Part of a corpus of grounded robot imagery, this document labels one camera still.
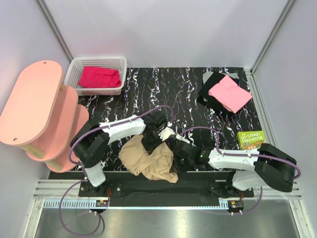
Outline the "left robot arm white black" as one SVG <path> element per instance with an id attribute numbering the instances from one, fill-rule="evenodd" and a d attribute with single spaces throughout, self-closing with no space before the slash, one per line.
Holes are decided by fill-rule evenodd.
<path id="1" fill-rule="evenodd" d="M 132 135 L 142 135 L 141 145 L 147 152 L 153 151 L 164 142 L 160 136 L 167 127 L 167 118 L 161 112 L 133 115 L 127 119 L 96 124 L 87 121 L 70 142 L 74 154 L 84 168 L 85 179 L 90 182 L 90 191 L 95 196 L 106 193 L 106 177 L 100 160 L 108 145 Z"/>

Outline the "beige t shirt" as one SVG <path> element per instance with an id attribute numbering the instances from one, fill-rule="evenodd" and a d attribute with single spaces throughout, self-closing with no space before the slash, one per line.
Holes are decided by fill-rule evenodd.
<path id="1" fill-rule="evenodd" d="M 142 138 L 135 135 L 121 148 L 118 157 L 125 168 L 135 176 L 142 174 L 149 180 L 176 183 L 178 175 L 170 171 L 174 154 L 167 144 L 161 144 L 149 155 L 141 143 Z"/>

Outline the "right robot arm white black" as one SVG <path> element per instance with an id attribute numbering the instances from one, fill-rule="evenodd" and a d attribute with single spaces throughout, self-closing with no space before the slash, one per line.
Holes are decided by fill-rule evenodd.
<path id="1" fill-rule="evenodd" d="M 222 150 L 213 146 L 195 147 L 179 141 L 173 148 L 173 154 L 171 170 L 176 173 L 195 169 L 232 169 L 225 191 L 233 197 L 249 188 L 264 185 L 280 192 L 291 192 L 298 174 L 297 161 L 268 143 L 258 149 Z"/>

